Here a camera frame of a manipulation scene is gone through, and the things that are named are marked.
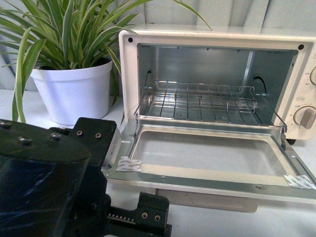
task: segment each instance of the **table surface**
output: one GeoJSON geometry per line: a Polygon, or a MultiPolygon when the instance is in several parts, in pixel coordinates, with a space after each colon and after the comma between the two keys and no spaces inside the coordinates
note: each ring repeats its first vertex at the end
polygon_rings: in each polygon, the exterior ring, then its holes
{"type": "MultiPolygon", "coordinates": [[[[0,119],[11,119],[11,90],[0,90],[0,119]]],[[[38,92],[26,91],[24,112],[28,124],[43,128],[65,127],[49,120],[48,112],[38,92]]],[[[110,107],[107,120],[120,124],[123,115],[123,99],[110,107]]],[[[296,141],[292,146],[310,171],[316,176],[316,137],[308,141],[296,141]]],[[[139,192],[152,193],[141,187],[107,185],[112,205],[135,209],[139,192]]],[[[261,200],[255,213],[242,213],[206,208],[170,205],[168,223],[172,224],[172,236],[223,237],[223,236],[316,236],[316,205],[294,202],[261,200]]]]}

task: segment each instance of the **toaster oven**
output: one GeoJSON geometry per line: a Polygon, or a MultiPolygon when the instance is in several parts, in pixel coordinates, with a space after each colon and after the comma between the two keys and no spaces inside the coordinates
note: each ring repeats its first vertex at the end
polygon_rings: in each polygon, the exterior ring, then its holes
{"type": "Polygon", "coordinates": [[[316,132],[315,43],[285,29],[122,31],[126,127],[105,163],[109,182],[237,211],[255,211],[259,199],[316,203],[316,190],[284,178],[316,181],[286,140],[316,132]],[[116,171],[121,157],[141,160],[141,171],[116,171]]]}

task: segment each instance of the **potted plant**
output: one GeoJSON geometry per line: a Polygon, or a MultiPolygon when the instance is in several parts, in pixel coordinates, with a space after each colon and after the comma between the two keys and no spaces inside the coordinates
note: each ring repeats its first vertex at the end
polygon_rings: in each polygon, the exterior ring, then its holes
{"type": "MultiPolygon", "coordinates": [[[[122,16],[152,0],[127,0],[112,9],[115,1],[21,0],[27,11],[5,1],[13,9],[0,8],[0,34],[11,41],[0,43],[18,50],[12,120],[25,122],[22,97],[29,76],[57,123],[73,125],[79,117],[107,113],[112,63],[120,73],[117,33],[132,31],[127,26],[137,14],[122,16]]],[[[173,1],[201,18],[190,6],[173,1]]]]}

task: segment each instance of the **metal oven door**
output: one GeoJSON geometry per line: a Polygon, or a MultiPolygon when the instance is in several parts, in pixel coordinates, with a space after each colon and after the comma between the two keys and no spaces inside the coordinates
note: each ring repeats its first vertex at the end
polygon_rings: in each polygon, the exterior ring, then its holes
{"type": "Polygon", "coordinates": [[[174,204],[254,212],[260,199],[316,203],[316,178],[285,132],[253,87],[155,81],[103,172],[109,182],[154,188],[174,204]],[[139,172],[117,171],[121,157],[141,160],[139,172]],[[306,177],[310,189],[285,176],[306,177]]]}

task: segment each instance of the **temperature dial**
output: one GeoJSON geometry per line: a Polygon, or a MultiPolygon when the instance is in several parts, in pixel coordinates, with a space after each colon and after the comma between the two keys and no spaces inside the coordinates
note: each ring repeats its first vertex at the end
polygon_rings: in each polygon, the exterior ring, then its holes
{"type": "Polygon", "coordinates": [[[316,85],[316,68],[314,68],[310,74],[311,82],[316,85]]]}
{"type": "Polygon", "coordinates": [[[296,111],[294,121],[306,129],[311,129],[316,119],[316,110],[313,107],[302,107],[296,111]]]}

